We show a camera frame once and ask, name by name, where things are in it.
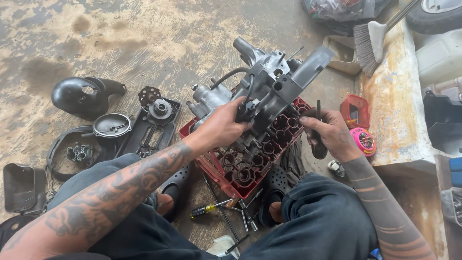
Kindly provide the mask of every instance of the red plastic box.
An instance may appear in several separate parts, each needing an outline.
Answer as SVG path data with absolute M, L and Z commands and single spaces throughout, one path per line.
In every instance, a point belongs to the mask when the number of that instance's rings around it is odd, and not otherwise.
M 343 120 L 350 121 L 347 124 L 350 129 L 356 127 L 368 129 L 371 124 L 369 120 L 369 103 L 362 97 L 348 95 L 340 105 L 340 113 Z
M 294 106 L 299 113 L 311 108 L 299 97 L 294 100 Z M 190 134 L 197 120 L 194 118 L 179 130 L 181 139 Z M 303 127 L 297 123 L 289 110 L 277 117 L 270 129 L 275 135 L 263 140 L 261 150 L 250 164 L 242 160 L 240 152 L 223 148 L 210 150 L 197 157 L 195 161 L 230 198 L 247 198 L 265 177 L 272 164 L 303 132 Z

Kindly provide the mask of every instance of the broom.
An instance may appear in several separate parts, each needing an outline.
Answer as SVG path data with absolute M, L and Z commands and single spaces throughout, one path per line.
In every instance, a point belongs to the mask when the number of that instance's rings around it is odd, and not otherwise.
M 386 25 L 376 21 L 353 27 L 354 44 L 358 63 L 364 73 L 371 77 L 383 59 L 385 34 L 414 9 L 422 0 L 411 0 Z

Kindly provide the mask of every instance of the concrete floor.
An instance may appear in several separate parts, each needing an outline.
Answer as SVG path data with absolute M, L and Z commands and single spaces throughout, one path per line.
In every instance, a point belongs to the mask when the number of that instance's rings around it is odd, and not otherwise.
M 110 99 L 108 113 L 136 115 L 137 93 L 144 86 L 157 87 L 163 96 L 184 104 L 192 99 L 191 84 L 208 84 L 211 77 L 243 66 L 232 47 L 238 36 L 263 50 L 288 54 L 304 45 L 298 55 L 304 59 L 328 34 L 312 23 L 300 0 L 12 0 L 0 1 L 0 10 L 3 166 L 16 162 L 44 167 L 49 146 L 60 133 L 91 124 L 52 105 L 50 92 L 64 78 L 97 76 L 126 84 L 128 92 Z M 239 80 L 226 84 L 235 86 Z M 320 99 L 323 107 L 338 109 L 354 90 L 352 77 L 328 68 L 301 97 L 308 104 Z M 177 125 L 192 117 L 183 107 Z M 303 149 L 307 170 L 330 174 L 326 170 L 330 155 L 318 161 L 305 141 Z M 211 238 L 230 232 L 218 212 L 191 222 L 188 211 L 212 200 L 199 177 L 192 191 L 174 226 L 206 249 Z M 0 201 L 4 221 L 12 215 L 3 210 L 3 198 Z M 243 236 L 240 215 L 229 215 Z M 251 232 L 241 250 L 265 232 Z

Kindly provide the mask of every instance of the black hose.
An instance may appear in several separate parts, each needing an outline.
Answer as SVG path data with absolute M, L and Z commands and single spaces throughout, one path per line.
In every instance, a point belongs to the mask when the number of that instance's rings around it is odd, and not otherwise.
M 247 96 L 245 97 L 244 102 L 242 103 L 242 105 L 247 105 L 247 103 L 249 102 L 250 95 L 252 94 L 252 91 L 254 90 L 254 78 L 255 78 L 255 75 L 250 74 L 249 92 L 247 93 Z
M 234 74 L 237 74 L 239 72 L 246 72 L 246 73 L 252 73 L 252 71 L 249 69 L 249 68 L 244 68 L 244 67 L 240 67 L 240 68 L 237 68 L 237 69 L 234 69 L 232 70 L 230 73 L 224 75 L 221 79 L 219 79 L 217 82 L 215 82 L 211 87 L 210 89 L 214 89 L 216 88 L 218 85 L 220 85 L 221 83 L 223 83 L 223 81 L 229 79 L 231 76 L 233 76 Z

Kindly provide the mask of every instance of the broom handle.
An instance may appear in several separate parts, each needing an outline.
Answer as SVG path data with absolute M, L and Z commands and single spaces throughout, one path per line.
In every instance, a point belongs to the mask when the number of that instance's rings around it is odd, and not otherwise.
M 388 30 L 390 31 L 399 21 L 406 17 L 414 7 L 420 4 L 422 0 L 410 0 L 402 10 L 400 10 L 390 21 L 387 22 Z

